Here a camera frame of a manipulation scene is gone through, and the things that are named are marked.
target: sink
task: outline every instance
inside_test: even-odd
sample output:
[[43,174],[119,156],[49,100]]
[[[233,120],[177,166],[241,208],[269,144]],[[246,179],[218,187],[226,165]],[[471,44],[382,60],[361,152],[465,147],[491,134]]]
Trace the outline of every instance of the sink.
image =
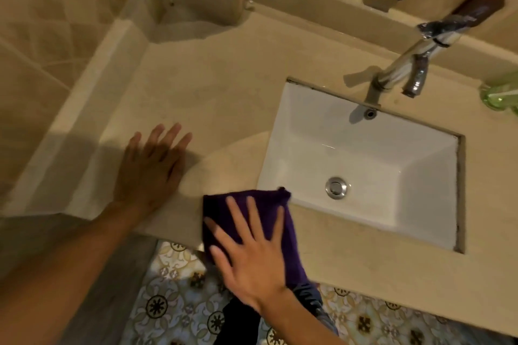
[[257,187],[455,249],[458,146],[455,135],[288,81]]

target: purple cloth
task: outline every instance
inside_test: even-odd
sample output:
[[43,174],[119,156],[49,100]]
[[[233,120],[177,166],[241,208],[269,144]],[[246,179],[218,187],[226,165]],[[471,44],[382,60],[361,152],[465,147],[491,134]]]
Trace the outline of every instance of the purple cloth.
[[[282,255],[284,257],[284,266],[286,274],[286,285],[296,285],[303,282],[308,282],[308,277],[304,268],[302,268],[301,258],[298,255],[297,238],[295,237],[295,227],[293,220],[289,214],[288,201],[291,193],[285,188],[281,187],[276,191],[241,191],[231,192],[229,194],[221,195],[204,195],[203,197],[203,217],[212,218],[216,224],[223,228],[237,243],[242,244],[239,237],[229,208],[226,205],[225,198],[233,196],[236,199],[237,205],[241,209],[244,218],[248,221],[248,209],[246,198],[252,196],[255,199],[261,224],[263,225],[263,232],[265,237],[269,240],[274,231],[275,219],[277,218],[277,208],[284,207],[284,231],[282,234]],[[209,251],[211,245],[220,247],[223,251],[225,249],[215,239],[212,232],[203,225],[203,244],[205,251]],[[209,259],[213,262],[210,253],[207,254]]]

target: faucet handle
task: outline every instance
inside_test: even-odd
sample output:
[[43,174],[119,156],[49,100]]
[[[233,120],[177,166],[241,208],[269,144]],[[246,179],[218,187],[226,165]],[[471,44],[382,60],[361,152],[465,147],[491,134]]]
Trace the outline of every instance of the faucet handle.
[[457,32],[468,27],[469,20],[461,15],[448,15],[439,21],[420,23],[417,25],[425,39],[435,39],[441,34]]

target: green plastic object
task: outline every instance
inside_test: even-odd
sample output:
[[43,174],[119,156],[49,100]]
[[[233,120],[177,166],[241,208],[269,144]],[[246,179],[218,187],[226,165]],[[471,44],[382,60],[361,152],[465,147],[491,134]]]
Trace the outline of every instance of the green plastic object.
[[480,98],[494,111],[510,108],[518,115],[518,72],[488,81],[480,91]]

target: decorative floor tile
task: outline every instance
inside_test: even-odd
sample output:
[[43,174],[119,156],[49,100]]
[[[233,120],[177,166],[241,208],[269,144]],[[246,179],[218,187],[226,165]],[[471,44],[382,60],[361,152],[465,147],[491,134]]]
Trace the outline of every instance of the decorative floor tile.
[[[472,328],[346,289],[319,284],[324,310],[348,345],[512,345],[511,337]],[[204,255],[161,241],[120,345],[210,345],[232,295]],[[261,319],[257,345],[285,345]]]

